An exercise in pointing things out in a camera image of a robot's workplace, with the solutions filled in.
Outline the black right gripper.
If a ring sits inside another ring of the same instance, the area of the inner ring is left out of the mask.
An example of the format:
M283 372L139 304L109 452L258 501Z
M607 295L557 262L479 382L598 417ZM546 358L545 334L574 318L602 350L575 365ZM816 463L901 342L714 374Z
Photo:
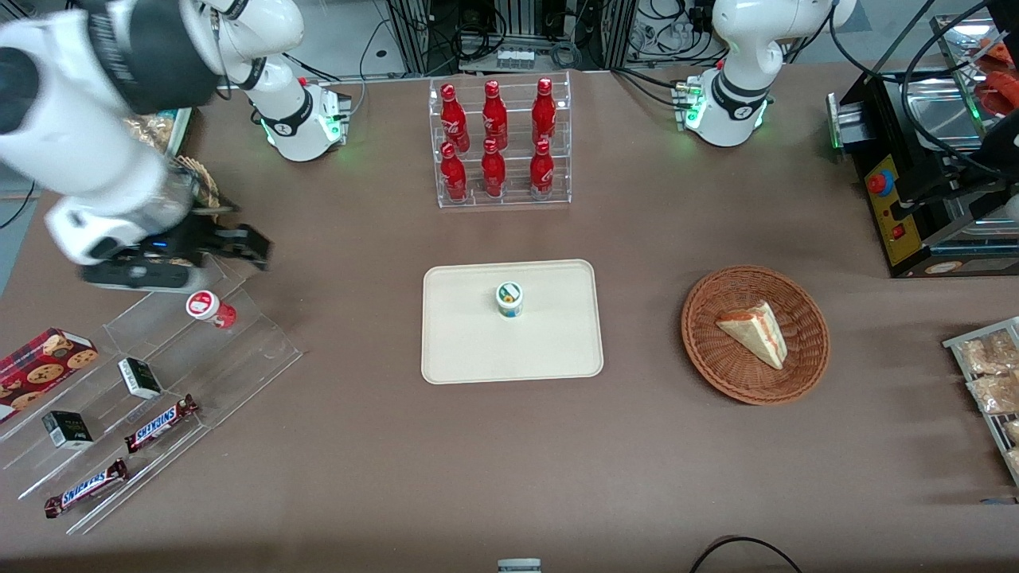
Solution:
M137 246L118 254L119 265L150 260L178 266L204 267L207 253L226 259L239 259L258 271L269 268L274 244L251 225L227 228L213 217L189 213L168 231L148 236Z

